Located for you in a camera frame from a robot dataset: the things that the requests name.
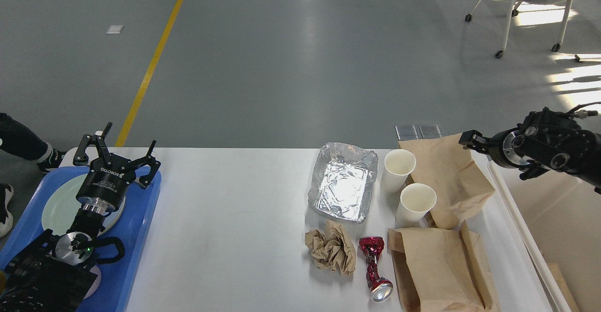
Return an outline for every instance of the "sneaker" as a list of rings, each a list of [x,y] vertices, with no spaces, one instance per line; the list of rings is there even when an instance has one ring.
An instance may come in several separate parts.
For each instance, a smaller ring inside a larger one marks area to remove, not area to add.
[[[48,158],[46,158],[42,162],[38,163],[39,170],[43,173],[48,173],[58,168],[58,166],[62,162],[62,159],[65,157],[65,154],[66,153],[58,151],[57,149],[52,149],[50,156],[48,156]]]
[[[8,202],[15,190],[8,184],[0,184],[0,238],[13,228],[13,215],[8,212]]]

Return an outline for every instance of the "aluminum foil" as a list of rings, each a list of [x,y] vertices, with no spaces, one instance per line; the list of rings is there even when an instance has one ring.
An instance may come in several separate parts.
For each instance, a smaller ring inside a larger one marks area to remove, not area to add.
[[[378,156],[343,143],[327,143],[319,151],[309,190],[309,205],[318,212],[362,223],[370,210],[378,175]]]

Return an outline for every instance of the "person's leg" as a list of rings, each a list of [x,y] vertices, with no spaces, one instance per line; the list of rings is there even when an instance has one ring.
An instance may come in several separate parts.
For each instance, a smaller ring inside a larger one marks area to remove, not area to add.
[[[0,139],[0,149],[26,160],[38,160],[48,153],[43,140],[6,113],[0,113]]]
[[[32,160],[39,170],[48,173],[58,168],[63,152],[41,140],[27,126],[15,121],[6,113],[0,113],[0,149],[9,154]]]

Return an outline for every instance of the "paper bag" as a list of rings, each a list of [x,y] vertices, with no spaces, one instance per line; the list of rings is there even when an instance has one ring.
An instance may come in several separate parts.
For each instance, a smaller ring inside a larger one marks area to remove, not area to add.
[[[399,299],[405,312],[499,312],[480,235],[468,230],[388,230]]]
[[[436,192],[436,205],[430,213],[438,228],[452,229],[474,216],[494,193],[470,150],[459,145],[459,137],[461,134],[399,141],[401,149],[415,155],[412,180],[426,184]]]

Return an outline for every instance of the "paper cup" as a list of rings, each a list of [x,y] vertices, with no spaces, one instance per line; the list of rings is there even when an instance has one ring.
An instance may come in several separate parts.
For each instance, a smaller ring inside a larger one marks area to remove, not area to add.
[[[397,192],[415,169],[415,156],[407,150],[392,150],[384,157],[384,172],[380,186],[386,192]]]
[[[401,192],[395,217],[401,227],[413,227],[435,204],[436,192],[431,187],[420,183],[410,184]]]

